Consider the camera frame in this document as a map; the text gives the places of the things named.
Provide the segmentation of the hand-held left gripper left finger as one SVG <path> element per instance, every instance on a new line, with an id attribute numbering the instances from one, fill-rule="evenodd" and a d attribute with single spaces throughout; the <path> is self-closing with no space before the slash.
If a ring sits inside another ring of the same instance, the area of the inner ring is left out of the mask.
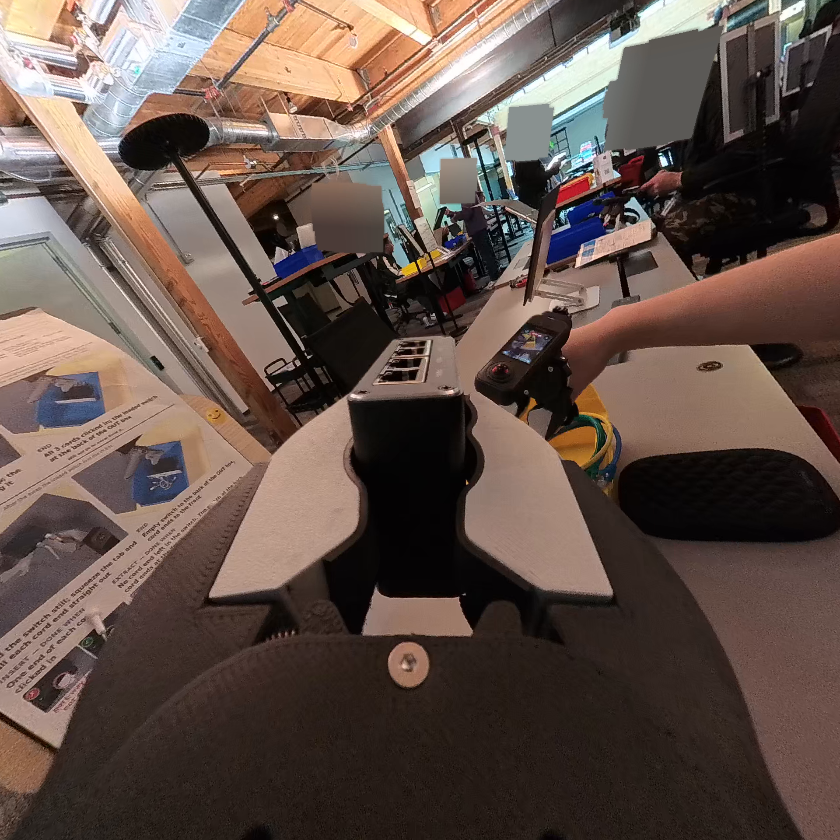
<path id="1" fill-rule="evenodd" d="M 326 600 L 329 564 L 364 534 L 368 500 L 355 473 L 345 398 L 271 457 L 208 598 L 244 605 Z"/>

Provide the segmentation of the yellow plastic bin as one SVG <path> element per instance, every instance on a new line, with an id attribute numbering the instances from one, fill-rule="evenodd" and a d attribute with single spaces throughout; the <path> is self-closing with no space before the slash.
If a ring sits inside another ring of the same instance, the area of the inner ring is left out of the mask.
<path id="1" fill-rule="evenodd" d="M 576 403 L 579 416 L 549 439 L 556 454 L 579 466 L 608 497 L 614 497 L 623 441 L 601 397 L 589 385 Z"/>

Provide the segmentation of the black network switch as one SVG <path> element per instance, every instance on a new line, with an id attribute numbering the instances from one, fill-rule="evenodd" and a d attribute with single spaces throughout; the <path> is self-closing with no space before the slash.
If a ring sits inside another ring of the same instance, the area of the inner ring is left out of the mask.
<path id="1" fill-rule="evenodd" d="M 449 337 L 390 342 L 347 396 L 352 464 L 367 498 L 379 591 L 458 597 L 466 402 Z"/>

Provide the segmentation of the person's right hand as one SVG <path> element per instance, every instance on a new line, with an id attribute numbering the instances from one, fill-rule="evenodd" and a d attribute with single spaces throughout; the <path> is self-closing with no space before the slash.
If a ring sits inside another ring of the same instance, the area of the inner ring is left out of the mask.
<path id="1" fill-rule="evenodd" d="M 572 329 L 563 353 L 570 369 L 574 400 L 604 372 L 611 360 L 631 351 L 629 309 L 610 310 L 604 317 Z"/>

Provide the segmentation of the white tablet stand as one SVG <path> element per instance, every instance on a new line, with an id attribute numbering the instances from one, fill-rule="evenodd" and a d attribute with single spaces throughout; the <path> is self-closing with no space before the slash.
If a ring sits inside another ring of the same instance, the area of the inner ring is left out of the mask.
<path id="1" fill-rule="evenodd" d="M 586 287 L 577 282 L 569 282 L 555 276 L 549 276 L 539 283 L 533 292 L 533 296 L 553 301 L 554 305 L 566 308 L 570 313 L 576 313 L 599 306 L 601 287 Z"/>

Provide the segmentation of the dark tablet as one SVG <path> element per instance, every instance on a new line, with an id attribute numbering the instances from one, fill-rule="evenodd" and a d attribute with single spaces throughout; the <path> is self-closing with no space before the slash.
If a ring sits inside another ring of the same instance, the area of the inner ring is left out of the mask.
<path id="1" fill-rule="evenodd" d="M 527 282 L 523 292 L 522 302 L 524 305 L 533 301 L 547 269 L 550 239 L 559 193 L 560 187 L 557 185 L 543 197 L 539 206 L 528 263 Z"/>

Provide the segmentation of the black utility cart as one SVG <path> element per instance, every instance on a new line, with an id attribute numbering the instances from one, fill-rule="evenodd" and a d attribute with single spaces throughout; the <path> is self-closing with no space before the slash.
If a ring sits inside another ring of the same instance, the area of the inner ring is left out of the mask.
<path id="1" fill-rule="evenodd" d="M 301 415 L 317 415 L 329 405 L 327 386 L 313 384 L 296 356 L 291 360 L 279 357 L 269 362 L 264 374 L 273 392 L 299 426 L 303 425 Z"/>

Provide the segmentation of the blue plastic bin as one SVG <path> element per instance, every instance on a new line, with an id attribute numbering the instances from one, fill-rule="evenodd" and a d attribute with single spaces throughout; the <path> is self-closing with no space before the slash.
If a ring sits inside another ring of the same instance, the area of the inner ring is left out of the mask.
<path id="1" fill-rule="evenodd" d="M 575 257 L 582 245 L 606 234 L 600 216 L 593 216 L 578 224 L 570 225 L 552 233 L 546 258 L 548 265 Z"/>
<path id="2" fill-rule="evenodd" d="M 566 217 L 568 225 L 576 226 L 591 218 L 600 217 L 604 203 L 609 204 L 614 197 L 614 192 L 605 192 L 594 199 L 570 207 Z"/>
<path id="3" fill-rule="evenodd" d="M 299 251 L 290 252 L 286 257 L 275 261 L 273 266 L 278 278 L 287 279 L 323 259 L 323 252 L 317 246 L 311 245 Z"/>

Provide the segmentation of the small printed sheet holder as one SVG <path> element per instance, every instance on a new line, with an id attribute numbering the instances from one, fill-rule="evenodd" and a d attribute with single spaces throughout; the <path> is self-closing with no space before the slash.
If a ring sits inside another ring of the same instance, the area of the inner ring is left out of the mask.
<path id="1" fill-rule="evenodd" d="M 635 224 L 621 227 L 610 234 L 584 242 L 575 257 L 577 270 L 593 265 L 604 259 L 613 259 L 619 276 L 623 299 L 631 297 L 626 273 L 626 254 L 635 247 L 646 245 L 656 238 L 658 233 L 655 223 L 645 219 Z"/>

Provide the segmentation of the printed instruction sheet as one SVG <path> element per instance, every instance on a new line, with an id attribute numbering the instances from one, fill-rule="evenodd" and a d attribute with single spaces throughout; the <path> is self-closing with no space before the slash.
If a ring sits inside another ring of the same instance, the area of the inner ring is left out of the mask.
<path id="1" fill-rule="evenodd" d="M 1 325 L 2 716 L 58 748 L 132 598 L 252 463 L 104 339 Z"/>

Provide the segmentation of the wooden standing desk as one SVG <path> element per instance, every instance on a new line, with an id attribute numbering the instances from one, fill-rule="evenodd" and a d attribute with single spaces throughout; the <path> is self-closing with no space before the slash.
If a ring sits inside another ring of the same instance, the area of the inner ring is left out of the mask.
<path id="1" fill-rule="evenodd" d="M 377 258 L 376 253 L 328 254 L 321 260 L 301 266 L 289 276 L 262 282 L 261 292 L 252 291 L 241 301 L 241 305 L 264 311 L 288 347 L 298 350 L 306 342 L 306 334 L 289 321 L 282 308 L 290 307 L 295 320 L 302 322 L 305 313 L 299 302 L 300 294 L 312 294 L 315 303 L 321 305 L 322 288 L 330 290 L 327 305 L 323 308 L 328 315 L 340 313 L 359 299 L 371 302 Z"/>

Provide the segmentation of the wooden support column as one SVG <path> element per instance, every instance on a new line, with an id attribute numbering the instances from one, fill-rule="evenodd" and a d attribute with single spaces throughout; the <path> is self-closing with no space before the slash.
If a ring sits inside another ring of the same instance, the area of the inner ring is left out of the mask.
<path id="1" fill-rule="evenodd" d="M 83 124 L 72 102 L 28 97 L 4 82 L 2 89 L 25 110 L 131 252 L 168 292 L 250 412 L 278 442 L 288 440 L 298 430 L 293 418 L 272 395 L 140 200 Z"/>

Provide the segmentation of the red plastic tray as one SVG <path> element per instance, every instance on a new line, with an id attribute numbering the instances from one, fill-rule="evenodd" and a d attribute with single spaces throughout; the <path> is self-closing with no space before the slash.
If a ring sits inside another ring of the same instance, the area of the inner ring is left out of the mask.
<path id="1" fill-rule="evenodd" d="M 835 460 L 839 462 L 839 433 L 828 414 L 816 406 L 797 405 L 796 407 Z"/>

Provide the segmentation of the black floor lamp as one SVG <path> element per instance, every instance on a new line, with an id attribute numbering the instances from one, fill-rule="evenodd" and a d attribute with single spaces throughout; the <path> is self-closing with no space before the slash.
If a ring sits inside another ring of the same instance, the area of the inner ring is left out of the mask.
<path id="1" fill-rule="evenodd" d="M 305 407 L 313 412 L 324 410 L 334 402 L 329 383 L 324 382 L 318 375 L 283 315 L 270 300 L 260 278 L 252 270 L 247 258 L 187 168 L 186 156 L 201 151 L 208 141 L 209 127 L 204 119 L 189 113 L 176 113 L 151 119 L 130 131 L 119 144 L 119 155 L 127 166 L 144 172 L 157 172 L 170 165 L 174 166 L 311 382 L 311 388 L 301 393 L 295 406 Z"/>

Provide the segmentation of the silver ventilation duct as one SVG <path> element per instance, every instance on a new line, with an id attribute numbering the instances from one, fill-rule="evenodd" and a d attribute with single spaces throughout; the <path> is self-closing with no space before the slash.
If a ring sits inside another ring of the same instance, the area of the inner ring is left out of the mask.
<path id="1" fill-rule="evenodd" d="M 66 99 L 87 105 L 84 123 L 109 159 L 120 160 L 118 145 L 131 119 L 152 95 L 174 95 L 234 15 L 232 2 L 188 2 L 172 20 L 159 2 L 117 2 L 119 11 L 92 49 L 96 60 L 81 77 L 50 74 L 56 58 L 73 57 L 62 45 L 26 40 L 2 30 L 2 82 L 11 91 L 39 99 Z M 266 114 L 263 122 L 199 119 L 205 138 L 200 151 L 215 145 L 259 144 L 265 151 L 320 151 L 363 144 L 429 99 L 460 71 L 470 69 L 494 48 L 550 10 L 556 2 L 529 2 L 375 119 L 340 124 L 298 113 Z"/>

